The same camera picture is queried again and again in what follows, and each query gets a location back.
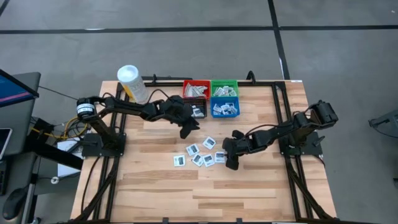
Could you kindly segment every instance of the desk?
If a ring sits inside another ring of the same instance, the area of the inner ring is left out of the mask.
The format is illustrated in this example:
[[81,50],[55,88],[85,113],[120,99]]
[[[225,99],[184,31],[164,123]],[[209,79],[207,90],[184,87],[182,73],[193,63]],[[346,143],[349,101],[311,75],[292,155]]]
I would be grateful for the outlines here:
[[[39,87],[40,73],[24,73],[14,75],[16,79],[37,91]],[[10,141],[7,145],[4,157],[7,162],[11,162],[9,170],[9,180],[6,194],[0,196],[0,211],[3,210],[4,202],[15,189],[25,187],[30,182],[32,169],[36,160],[33,152],[20,154],[24,150],[25,139],[27,136],[30,117],[32,116],[34,100],[17,103],[0,108],[0,127],[12,128]],[[7,223],[20,223],[22,221],[22,211],[20,215],[8,221]],[[0,215],[0,223],[4,223],[2,215]]]
[[[103,82],[100,95],[115,94],[116,86],[117,82]],[[303,83],[286,81],[286,87],[291,110],[305,110],[308,103]],[[168,95],[182,94],[182,87],[161,89]],[[157,92],[152,100],[160,98],[165,96]],[[180,128],[176,124],[163,120],[150,123],[127,116],[126,150],[119,164],[111,221],[161,222],[162,217],[169,217],[171,222],[235,222],[236,218],[245,222],[295,220],[285,162],[277,142],[263,152],[241,157],[237,171],[223,164],[197,167],[189,161],[191,157],[185,147],[193,143],[199,145],[200,154],[214,154],[221,150],[223,139],[231,137],[234,129],[245,133],[259,124],[277,124],[271,88],[239,87],[239,102],[241,114],[232,119],[212,118],[208,103],[208,117],[199,119],[200,130],[193,131],[186,139],[179,138]],[[207,136],[217,142],[211,151],[201,145]],[[174,167],[173,156],[181,154],[185,154],[186,166]],[[83,190],[94,160],[89,158],[83,163],[71,218],[80,214]],[[302,156],[302,160],[309,191],[329,215],[335,216],[323,165],[312,156]],[[97,191],[101,161],[91,176],[85,205]],[[301,214],[305,217],[302,195],[297,191]],[[106,193],[100,218],[104,217],[107,198]]]

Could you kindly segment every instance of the wooden tabletop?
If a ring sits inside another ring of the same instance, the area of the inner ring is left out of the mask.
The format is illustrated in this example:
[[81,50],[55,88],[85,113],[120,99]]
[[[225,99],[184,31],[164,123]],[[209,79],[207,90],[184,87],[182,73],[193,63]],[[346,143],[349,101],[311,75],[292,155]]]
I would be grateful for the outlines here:
[[[117,82],[103,82],[101,95],[116,93]],[[303,83],[286,81],[292,111],[308,106]],[[181,95],[182,87],[162,87],[168,95]],[[152,100],[165,99],[156,92]],[[224,164],[197,167],[190,161],[185,147],[197,143],[200,154],[221,151],[222,141],[237,129],[247,132],[260,124],[277,124],[271,87],[239,87],[240,116],[199,119],[200,130],[180,139],[180,128],[166,120],[150,123],[137,116],[127,116],[127,143],[120,160],[113,202],[112,222],[160,222],[169,217],[171,222],[234,222],[243,218],[255,221],[295,220],[284,158],[279,154],[277,141],[265,151],[245,155],[239,159],[239,170]],[[110,122],[110,115],[104,120]],[[208,150],[202,145],[207,136],[216,140]],[[173,156],[185,154],[187,164],[174,167]],[[85,159],[75,197],[71,218],[80,214],[81,198],[88,173],[95,158]],[[331,216],[335,216],[326,173],[313,156],[302,156],[309,191]],[[98,161],[88,186],[85,206],[98,188],[102,158]],[[297,189],[301,214],[305,217],[302,194]],[[104,217],[105,193],[101,206]]]

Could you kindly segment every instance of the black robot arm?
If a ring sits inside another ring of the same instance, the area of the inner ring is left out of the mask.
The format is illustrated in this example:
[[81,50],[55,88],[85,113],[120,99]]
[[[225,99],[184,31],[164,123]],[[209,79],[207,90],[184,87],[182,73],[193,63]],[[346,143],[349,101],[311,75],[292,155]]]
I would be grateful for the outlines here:
[[[95,104],[100,103],[104,106],[99,112],[96,112]],[[109,113],[122,113],[140,116],[146,121],[157,121],[166,119],[182,127],[180,137],[185,139],[191,131],[199,129],[199,123],[192,118],[192,108],[185,104],[178,95],[171,96],[164,100],[156,100],[151,103],[139,104],[121,101],[113,96],[106,98],[92,96],[89,98],[80,98],[77,101],[77,115],[84,123],[90,124],[96,132],[102,137],[103,143],[112,143],[117,139],[113,128],[107,127],[102,118]]]
[[[306,115],[307,111],[311,112],[309,118]],[[223,141],[223,149],[227,152],[226,166],[237,170],[239,167],[239,156],[263,151],[274,143],[276,139],[288,134],[291,134],[289,136],[289,145],[302,146],[305,144],[307,136],[314,130],[330,128],[337,121],[337,115],[331,105],[319,101],[309,106],[304,112],[295,113],[291,121],[286,121],[271,129],[248,132],[247,134],[234,130],[232,133],[233,138],[225,138]]]

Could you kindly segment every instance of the plastic container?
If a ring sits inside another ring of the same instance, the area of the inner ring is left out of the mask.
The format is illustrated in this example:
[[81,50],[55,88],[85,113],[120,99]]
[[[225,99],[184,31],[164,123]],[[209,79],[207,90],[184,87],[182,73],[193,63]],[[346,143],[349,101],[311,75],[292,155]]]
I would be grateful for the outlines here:
[[211,81],[211,97],[236,97],[236,96],[215,96],[214,93],[218,87],[223,88],[229,86],[234,88],[236,96],[239,96],[238,81],[236,80],[212,80]]
[[146,103],[148,91],[142,77],[139,75],[137,67],[125,65],[118,70],[118,80],[122,84],[126,93],[130,96],[130,101]]
[[[214,114],[213,107],[215,104],[218,106],[224,105],[225,103],[234,103],[235,108],[238,112],[236,114]],[[241,110],[239,108],[239,98],[236,96],[218,96],[210,98],[210,110],[211,115],[214,118],[235,118],[239,114],[241,114]]]
[[207,104],[206,104],[206,99],[205,98],[184,98],[182,99],[184,103],[188,103],[189,105],[195,105],[195,106],[200,106],[203,107],[203,114],[205,115],[204,117],[193,117],[195,119],[203,119],[207,117]]
[[191,96],[185,96],[185,87],[188,85],[193,86],[207,86],[207,90],[203,93],[206,95],[205,98],[208,100],[210,98],[210,81],[209,80],[184,80],[184,84],[182,87],[182,97],[183,98],[193,98]]

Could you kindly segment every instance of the monitor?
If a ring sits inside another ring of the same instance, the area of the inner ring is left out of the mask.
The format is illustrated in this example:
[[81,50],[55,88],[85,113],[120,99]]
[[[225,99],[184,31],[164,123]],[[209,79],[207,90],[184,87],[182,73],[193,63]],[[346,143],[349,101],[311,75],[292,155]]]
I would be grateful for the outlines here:
[[39,94],[0,69],[0,107],[38,98]]

